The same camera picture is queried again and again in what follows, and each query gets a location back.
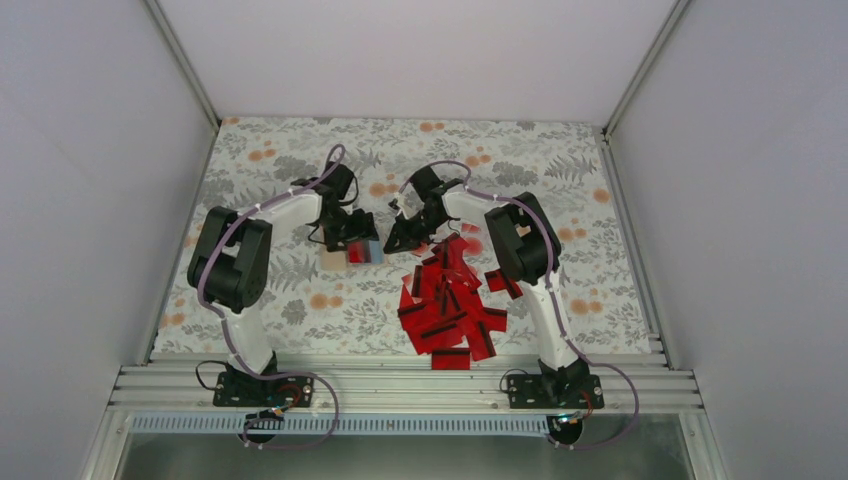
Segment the beige card holder wallet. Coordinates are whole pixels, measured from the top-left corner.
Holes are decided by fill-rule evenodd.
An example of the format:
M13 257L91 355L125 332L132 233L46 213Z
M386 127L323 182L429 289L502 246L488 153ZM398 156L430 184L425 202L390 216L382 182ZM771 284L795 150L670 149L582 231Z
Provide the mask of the beige card holder wallet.
M320 268L331 272L376 267L384 263L382 246L377 240L357 241L338 251L324 250L320 255Z

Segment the red card bottom pile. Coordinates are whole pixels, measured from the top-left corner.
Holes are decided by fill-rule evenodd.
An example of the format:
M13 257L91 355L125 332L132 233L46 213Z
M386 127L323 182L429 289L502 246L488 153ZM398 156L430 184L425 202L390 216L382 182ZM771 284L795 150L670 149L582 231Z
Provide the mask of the red card bottom pile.
M435 350L431 354L432 370L469 370L471 367L469 349L452 348Z

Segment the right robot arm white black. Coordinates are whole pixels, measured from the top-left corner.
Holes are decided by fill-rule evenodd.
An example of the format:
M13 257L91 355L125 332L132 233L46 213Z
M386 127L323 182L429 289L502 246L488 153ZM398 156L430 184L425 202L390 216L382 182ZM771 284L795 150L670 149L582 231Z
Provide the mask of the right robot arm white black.
M590 369L562 306L556 233L533 194L484 193L469 180L443 180L431 164L414 172L389 203L394 224L384 252L410 251L450 220L486 228L500 270L528 305L538 341L539 390L552 406L565 407L579 398Z

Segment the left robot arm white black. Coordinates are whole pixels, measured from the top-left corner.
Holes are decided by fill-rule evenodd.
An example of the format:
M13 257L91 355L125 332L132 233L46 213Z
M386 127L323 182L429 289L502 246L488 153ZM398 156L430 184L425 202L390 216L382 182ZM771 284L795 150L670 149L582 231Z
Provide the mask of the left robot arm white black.
M351 169L328 161L321 176L296 180L283 194L243 213L217 206L206 215L187 281L201 305L222 320L229 363L243 373L238 390L252 404L266 404L278 391L276 356L256 307L266 290L274 243L310 226L322 234L318 245L341 253L343 260L370 263L381 256L373 215L353 208L347 196L357 187Z

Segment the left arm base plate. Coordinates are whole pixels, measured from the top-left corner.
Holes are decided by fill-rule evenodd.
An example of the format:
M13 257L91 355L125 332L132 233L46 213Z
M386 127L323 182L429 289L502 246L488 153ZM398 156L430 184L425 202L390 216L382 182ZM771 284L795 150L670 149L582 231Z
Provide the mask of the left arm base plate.
M289 376L278 380L257 380L239 371L219 374L212 404L215 407L297 407L311 405L314 380Z

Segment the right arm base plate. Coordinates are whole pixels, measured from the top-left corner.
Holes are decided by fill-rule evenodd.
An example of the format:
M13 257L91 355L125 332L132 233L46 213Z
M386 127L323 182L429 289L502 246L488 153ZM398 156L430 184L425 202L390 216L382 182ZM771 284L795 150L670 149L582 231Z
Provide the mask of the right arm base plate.
M603 409L600 379L589 375L567 385L541 374L509 374L501 385L512 409Z

